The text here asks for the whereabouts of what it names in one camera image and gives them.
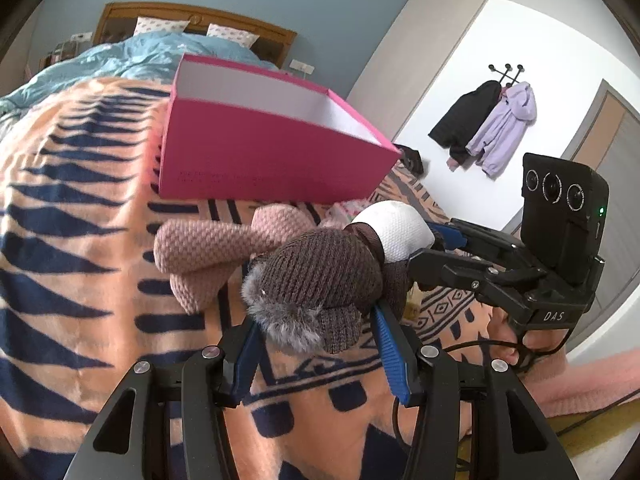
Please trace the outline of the pink sleeve right forearm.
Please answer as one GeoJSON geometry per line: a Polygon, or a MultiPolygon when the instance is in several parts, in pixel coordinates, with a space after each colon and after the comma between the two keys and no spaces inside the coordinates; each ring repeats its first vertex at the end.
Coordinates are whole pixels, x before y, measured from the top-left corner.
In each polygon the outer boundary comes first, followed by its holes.
{"type": "Polygon", "coordinates": [[[538,361],[521,380],[547,418],[593,412],[639,388],[639,350],[582,365],[559,352],[538,361]]]}

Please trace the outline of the right hand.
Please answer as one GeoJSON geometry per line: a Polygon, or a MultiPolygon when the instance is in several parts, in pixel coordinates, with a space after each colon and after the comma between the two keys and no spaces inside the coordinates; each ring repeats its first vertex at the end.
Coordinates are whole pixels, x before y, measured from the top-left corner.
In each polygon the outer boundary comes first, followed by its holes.
{"type": "Polygon", "coordinates": [[[516,336],[509,325],[506,311],[493,308],[491,319],[487,325],[490,340],[502,341],[493,344],[489,353],[493,359],[503,360],[506,364],[517,366],[532,353],[544,353],[559,348],[567,334],[567,330],[530,330],[524,336],[516,336]]]}

